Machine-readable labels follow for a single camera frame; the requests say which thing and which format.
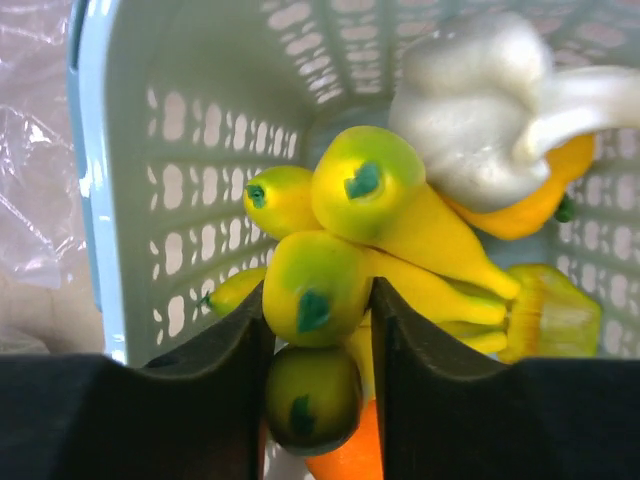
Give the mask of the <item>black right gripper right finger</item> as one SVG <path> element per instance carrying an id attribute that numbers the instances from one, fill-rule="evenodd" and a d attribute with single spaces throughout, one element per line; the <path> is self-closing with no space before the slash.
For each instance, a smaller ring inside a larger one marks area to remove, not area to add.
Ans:
<path id="1" fill-rule="evenodd" d="M 635 479 L 639 364 L 506 365 L 456 340 L 378 278 L 370 297 L 388 479 Z"/>

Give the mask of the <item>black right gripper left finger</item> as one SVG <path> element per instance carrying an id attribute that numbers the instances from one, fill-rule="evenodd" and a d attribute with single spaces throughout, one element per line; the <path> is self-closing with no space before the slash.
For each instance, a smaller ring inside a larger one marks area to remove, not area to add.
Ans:
<path id="1" fill-rule="evenodd" d="M 5 479 L 259 479 L 274 338 L 260 289 L 141 368 L 98 354 L 1 359 Z"/>

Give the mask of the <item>yellow banana bunch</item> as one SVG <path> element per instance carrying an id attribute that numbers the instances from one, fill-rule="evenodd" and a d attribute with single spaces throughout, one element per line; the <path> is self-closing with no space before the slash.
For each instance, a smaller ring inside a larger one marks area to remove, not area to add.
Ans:
<path id="1" fill-rule="evenodd" d="M 266 418 L 295 455 L 377 449 L 370 297 L 378 278 L 456 340 L 503 361 L 595 351 L 598 305 L 554 268 L 494 264 L 427 184 L 414 149 L 386 129 L 348 128 L 314 169 L 268 168 L 242 198 L 276 241 L 274 256 L 203 303 L 223 317 L 261 289 L 264 318 L 285 343 L 268 374 Z"/>

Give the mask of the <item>white garlic bulbs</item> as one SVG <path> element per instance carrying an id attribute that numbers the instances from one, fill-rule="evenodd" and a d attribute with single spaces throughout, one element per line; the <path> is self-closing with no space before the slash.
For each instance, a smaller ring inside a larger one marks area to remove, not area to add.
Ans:
<path id="1" fill-rule="evenodd" d="M 639 124 L 639 73 L 558 68 L 522 16 L 461 16 L 411 43 L 390 128 L 422 158 L 430 185 L 476 213 L 507 208 L 549 178 L 568 140 Z"/>

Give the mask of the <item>orange fruit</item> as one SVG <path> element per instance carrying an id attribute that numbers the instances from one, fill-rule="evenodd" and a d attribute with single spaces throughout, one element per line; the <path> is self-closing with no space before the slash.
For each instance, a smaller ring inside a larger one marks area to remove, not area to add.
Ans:
<path id="1" fill-rule="evenodd" d="M 575 137 L 549 151 L 548 180 L 524 200 L 490 213 L 474 213 L 439 193 L 443 201 L 462 219 L 501 240 L 517 240 L 539 231 L 553 216 L 568 185 L 582 177 L 593 163 L 596 135 Z"/>

